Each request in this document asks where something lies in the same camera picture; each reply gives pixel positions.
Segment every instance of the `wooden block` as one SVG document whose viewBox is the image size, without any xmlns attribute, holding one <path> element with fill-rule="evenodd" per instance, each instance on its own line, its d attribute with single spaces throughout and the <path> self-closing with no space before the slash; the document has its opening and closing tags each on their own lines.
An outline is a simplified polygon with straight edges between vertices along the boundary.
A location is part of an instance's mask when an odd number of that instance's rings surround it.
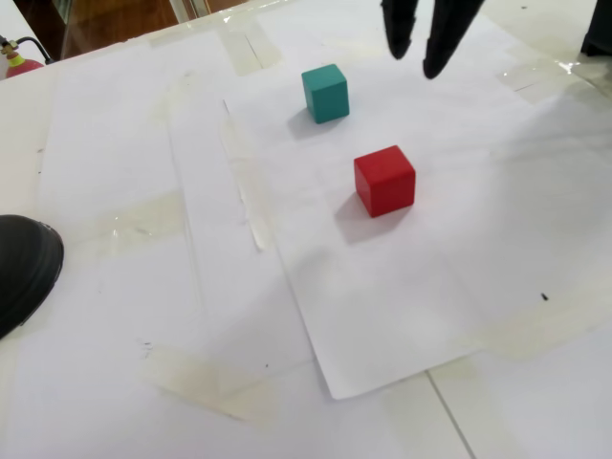
<svg viewBox="0 0 612 459">
<path fill-rule="evenodd" d="M 306 105 L 317 124 L 349 114 L 348 85 L 337 65 L 302 74 Z"/>
<path fill-rule="evenodd" d="M 414 204 L 416 172 L 399 146 L 355 160 L 355 185 L 371 217 Z"/>
</svg>

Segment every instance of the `teal cube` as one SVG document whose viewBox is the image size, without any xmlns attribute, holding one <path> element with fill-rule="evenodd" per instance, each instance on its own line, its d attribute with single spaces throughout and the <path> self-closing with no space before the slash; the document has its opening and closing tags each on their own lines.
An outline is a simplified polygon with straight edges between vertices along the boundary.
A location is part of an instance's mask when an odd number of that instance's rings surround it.
<svg viewBox="0 0 612 459">
<path fill-rule="evenodd" d="M 336 64 L 304 72 L 302 82 L 308 111 L 317 124 L 349 114 L 348 85 Z"/>
</svg>

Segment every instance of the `wooden floor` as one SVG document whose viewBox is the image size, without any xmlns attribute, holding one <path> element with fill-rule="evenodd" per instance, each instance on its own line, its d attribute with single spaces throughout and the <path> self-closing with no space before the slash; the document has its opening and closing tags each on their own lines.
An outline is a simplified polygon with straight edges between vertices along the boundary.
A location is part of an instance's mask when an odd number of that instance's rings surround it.
<svg viewBox="0 0 612 459">
<path fill-rule="evenodd" d="M 247 1 L 205 3 L 210 12 L 217 12 Z M 68 24 L 64 24 L 52 0 L 14 2 L 55 60 L 89 53 L 178 22 L 169 0 L 72 0 Z"/>
<path fill-rule="evenodd" d="M 63 57 L 177 24 L 168 0 L 73 0 Z"/>
</svg>

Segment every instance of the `black object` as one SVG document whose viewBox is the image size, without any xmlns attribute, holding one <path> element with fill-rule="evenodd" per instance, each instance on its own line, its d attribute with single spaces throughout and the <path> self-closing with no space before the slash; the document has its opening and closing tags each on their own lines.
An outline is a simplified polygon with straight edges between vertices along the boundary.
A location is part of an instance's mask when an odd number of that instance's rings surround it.
<svg viewBox="0 0 612 459">
<path fill-rule="evenodd" d="M 18 215 L 0 216 L 0 339 L 38 309 L 63 261 L 64 245 L 54 229 Z"/>
<path fill-rule="evenodd" d="M 586 55 L 612 55 L 612 0 L 599 0 L 581 51 Z"/>
<path fill-rule="evenodd" d="M 423 71 L 436 78 L 468 31 L 484 0 L 436 0 L 427 42 Z M 404 57 L 416 18 L 418 0 L 382 0 L 382 13 L 389 50 L 396 59 Z"/>
</svg>

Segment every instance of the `red fire extinguisher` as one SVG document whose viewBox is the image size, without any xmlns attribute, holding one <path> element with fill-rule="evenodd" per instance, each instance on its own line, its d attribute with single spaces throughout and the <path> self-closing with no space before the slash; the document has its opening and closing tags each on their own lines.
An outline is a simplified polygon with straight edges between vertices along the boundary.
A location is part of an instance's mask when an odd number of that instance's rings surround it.
<svg viewBox="0 0 612 459">
<path fill-rule="evenodd" d="M 38 50 L 40 50 L 42 55 L 45 57 L 45 64 L 49 65 L 54 62 L 51 59 L 51 57 L 47 54 L 45 49 L 42 47 L 42 45 L 38 42 L 38 40 L 30 36 L 24 36 L 23 38 L 19 38 L 16 41 L 9 41 L 4 36 L 0 35 L 0 44 L 2 46 L 1 53 L 5 55 L 7 57 L 7 60 L 9 61 L 9 69 L 7 70 L 7 78 L 14 77 L 15 75 L 25 74 L 26 72 L 29 72 L 30 70 L 39 69 L 40 67 L 44 67 L 44 65 L 42 65 L 39 62 L 36 62 L 35 60 L 24 59 L 16 51 L 16 49 L 19 48 L 19 45 L 23 43 L 24 41 L 31 41 L 38 47 Z"/>
</svg>

